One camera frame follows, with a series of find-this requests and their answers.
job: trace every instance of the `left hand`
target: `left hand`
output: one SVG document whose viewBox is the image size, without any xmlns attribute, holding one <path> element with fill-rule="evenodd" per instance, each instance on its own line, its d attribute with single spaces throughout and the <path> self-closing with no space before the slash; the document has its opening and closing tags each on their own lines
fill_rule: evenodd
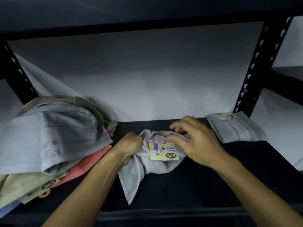
<svg viewBox="0 0 303 227">
<path fill-rule="evenodd" d="M 142 147 L 143 139 L 133 132 L 127 133 L 116 145 L 115 149 L 119 151 L 124 158 L 124 165 L 127 165 L 130 156 L 137 153 Z"/>
</svg>

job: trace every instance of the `towel label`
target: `towel label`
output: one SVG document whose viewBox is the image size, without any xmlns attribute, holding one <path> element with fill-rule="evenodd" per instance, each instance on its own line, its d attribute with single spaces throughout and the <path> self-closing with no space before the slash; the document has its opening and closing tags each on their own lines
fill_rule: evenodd
<svg viewBox="0 0 303 227">
<path fill-rule="evenodd" d="M 176 146 L 167 140 L 149 139 L 149 153 L 151 160 L 179 160 Z"/>
<path fill-rule="evenodd" d="M 23 204 L 26 204 L 26 203 L 30 202 L 32 199 L 34 199 L 35 197 L 38 197 L 39 195 L 48 191 L 49 188 L 51 188 L 54 185 L 56 185 L 57 183 L 59 183 L 59 181 L 60 181 L 60 179 L 54 178 L 54 179 L 50 180 L 49 182 L 43 184 L 37 190 L 35 190 L 31 193 L 28 193 L 28 194 L 24 195 L 23 197 L 19 198 L 19 201 Z"/>
<path fill-rule="evenodd" d="M 215 114 L 218 119 L 220 120 L 235 120 L 238 119 L 239 117 L 235 114 L 229 113 L 229 112 L 224 112 L 224 113 L 216 113 Z"/>
</svg>

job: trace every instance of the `shelf surface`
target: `shelf surface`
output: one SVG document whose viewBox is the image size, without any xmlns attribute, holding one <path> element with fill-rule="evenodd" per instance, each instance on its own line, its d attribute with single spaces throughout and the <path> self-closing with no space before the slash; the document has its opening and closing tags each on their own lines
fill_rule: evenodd
<svg viewBox="0 0 303 227">
<path fill-rule="evenodd" d="M 303 15 L 303 0 L 0 0 L 5 39 L 51 37 Z"/>
<path fill-rule="evenodd" d="M 169 130 L 173 121 L 119 123 L 114 141 L 116 143 L 129 131 L 140 133 L 144 129 Z M 208 124 L 206 118 L 201 121 Z M 303 175 L 270 144 L 264 141 L 233 142 L 223 144 L 223 147 L 272 191 L 296 210 L 302 211 Z M 46 198 L 36 198 L 26 205 L 18 206 L 0 219 L 0 224 L 44 222 L 84 177 L 85 175 L 52 189 Z M 220 176 L 186 157 L 168 174 L 145 175 L 131 205 L 127 204 L 117 176 L 98 220 L 235 215 L 245 215 L 245 210 Z"/>
</svg>

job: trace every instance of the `forearm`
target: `forearm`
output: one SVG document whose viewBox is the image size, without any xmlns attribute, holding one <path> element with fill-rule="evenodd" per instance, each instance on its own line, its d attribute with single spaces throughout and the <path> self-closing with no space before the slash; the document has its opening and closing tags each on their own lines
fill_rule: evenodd
<svg viewBox="0 0 303 227">
<path fill-rule="evenodd" d="M 43 227 L 93 226 L 123 162 L 124 156 L 113 147 L 48 218 Z"/>
<path fill-rule="evenodd" d="M 257 226 L 303 226 L 303 218 L 235 158 L 213 168 L 233 190 Z"/>
</svg>

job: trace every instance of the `hand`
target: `hand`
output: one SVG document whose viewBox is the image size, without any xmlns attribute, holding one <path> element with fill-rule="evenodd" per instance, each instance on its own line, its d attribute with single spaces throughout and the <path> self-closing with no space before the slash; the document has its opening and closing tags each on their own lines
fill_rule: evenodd
<svg viewBox="0 0 303 227">
<path fill-rule="evenodd" d="M 127 165 L 130 156 L 137 153 L 142 147 L 143 139 L 141 136 L 133 132 L 127 133 L 115 146 L 114 148 L 122 154 L 124 165 Z"/>
<path fill-rule="evenodd" d="M 189 158 L 201 165 L 215 168 L 216 165 L 232 158 L 221 147 L 214 132 L 194 117 L 185 116 L 172 123 L 169 128 L 175 129 L 177 133 L 186 131 L 190 135 L 189 143 L 175 135 L 169 135 L 166 139 L 182 147 Z"/>
</svg>

